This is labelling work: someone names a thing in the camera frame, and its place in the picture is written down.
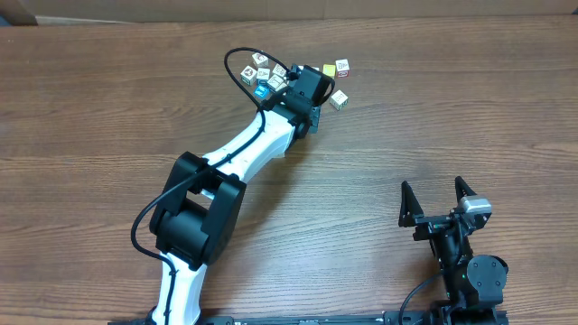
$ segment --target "wooden tabletop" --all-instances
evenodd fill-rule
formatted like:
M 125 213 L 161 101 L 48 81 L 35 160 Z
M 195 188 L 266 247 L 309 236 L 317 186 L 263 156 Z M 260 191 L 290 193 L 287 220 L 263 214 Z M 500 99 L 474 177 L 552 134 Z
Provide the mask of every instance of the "wooden tabletop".
M 398 309 L 437 267 L 397 226 L 400 183 L 433 215 L 461 175 L 494 207 L 471 246 L 510 266 L 499 308 L 577 323 L 576 31 L 576 16 L 1 28 L 0 324 L 105 324 L 156 304 L 161 263 L 129 229 L 176 157 L 252 120 L 223 69 L 238 46 L 347 58 L 350 102 L 249 183 L 206 314 Z M 145 224 L 138 236 L 154 248 Z M 408 309 L 443 296 L 438 283 Z

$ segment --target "yellow cube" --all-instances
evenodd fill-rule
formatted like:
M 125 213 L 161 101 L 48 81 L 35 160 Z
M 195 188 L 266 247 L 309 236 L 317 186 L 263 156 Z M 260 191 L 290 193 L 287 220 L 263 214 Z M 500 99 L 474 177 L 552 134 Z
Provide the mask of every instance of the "yellow cube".
M 323 64 L 323 74 L 335 78 L 335 66 L 332 64 Z

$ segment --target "small block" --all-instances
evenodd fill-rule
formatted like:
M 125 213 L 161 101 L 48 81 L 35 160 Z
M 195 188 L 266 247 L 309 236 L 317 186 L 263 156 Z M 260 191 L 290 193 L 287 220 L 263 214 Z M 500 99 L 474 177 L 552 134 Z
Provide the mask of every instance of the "small block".
M 248 84 L 249 86 L 253 85 L 256 80 L 256 70 L 247 66 L 241 72 L 241 80 Z
M 265 68 L 259 68 L 256 73 L 256 83 L 259 85 L 266 85 L 267 81 L 269 80 L 269 75 L 271 74 L 271 70 Z
M 266 68 L 269 66 L 269 58 L 261 53 L 253 54 L 253 63 L 256 68 Z
M 323 74 L 335 78 L 335 66 L 332 64 L 323 64 Z
M 287 87 L 287 84 L 286 84 L 286 83 L 282 83 L 281 85 L 279 85 L 279 87 L 277 87 L 277 88 L 275 89 L 275 92 L 276 92 L 276 91 L 279 91 L 279 90 L 281 90 L 281 89 L 283 89 L 283 88 L 285 88 L 285 87 Z
M 350 99 L 341 90 L 337 90 L 329 99 L 330 104 L 337 108 L 337 110 L 344 108 L 349 101 Z
M 287 73 L 287 71 L 285 71 L 285 69 L 283 69 L 283 67 L 278 65 L 278 64 L 275 65 L 272 72 L 273 72 L 273 74 L 275 74 L 281 78 L 284 77 L 285 74 Z
M 255 88 L 255 95 L 259 98 L 265 98 L 269 93 L 269 89 L 263 85 L 257 86 Z
M 345 78 L 345 77 L 349 76 L 350 63 L 347 61 L 347 59 L 336 60 L 335 65 L 337 66 L 337 77 L 338 78 Z
M 267 86 L 269 87 L 269 89 L 271 89 L 271 91 L 275 91 L 275 89 L 277 89 L 279 85 L 283 83 L 283 81 L 284 81 L 283 78 L 274 74 L 273 77 L 271 77 L 271 79 L 267 81 Z

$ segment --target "wooden table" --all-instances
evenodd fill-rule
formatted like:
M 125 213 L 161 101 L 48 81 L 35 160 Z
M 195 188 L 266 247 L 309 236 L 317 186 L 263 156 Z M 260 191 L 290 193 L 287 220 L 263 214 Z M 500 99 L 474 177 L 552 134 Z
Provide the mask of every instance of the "wooden table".
M 0 29 L 0 323 L 105 324 L 156 304 L 161 264 L 129 229 L 180 153 L 253 118 L 223 69 L 238 46 L 349 59 L 350 103 L 249 183 L 206 314 L 398 309 L 436 271 L 397 227 L 400 183 L 445 213 L 462 175 L 494 205 L 471 245 L 510 265 L 500 309 L 578 322 L 577 31 L 576 16 Z

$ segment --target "wood grain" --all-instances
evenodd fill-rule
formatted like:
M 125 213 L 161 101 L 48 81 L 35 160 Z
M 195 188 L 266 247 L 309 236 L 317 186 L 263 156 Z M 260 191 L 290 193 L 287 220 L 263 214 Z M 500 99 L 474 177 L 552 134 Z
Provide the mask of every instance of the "wood grain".
M 397 227 L 399 184 L 434 214 L 462 175 L 494 204 L 471 243 L 510 265 L 500 308 L 513 324 L 578 322 L 576 30 L 571 16 L 0 29 L 0 324 L 155 305 L 161 266 L 129 229 L 180 153 L 252 119 L 222 67 L 247 45 L 287 63 L 348 58 L 350 103 L 324 107 L 320 132 L 251 181 L 206 313 L 397 309 L 436 267 Z M 410 308 L 442 297 L 437 284 Z

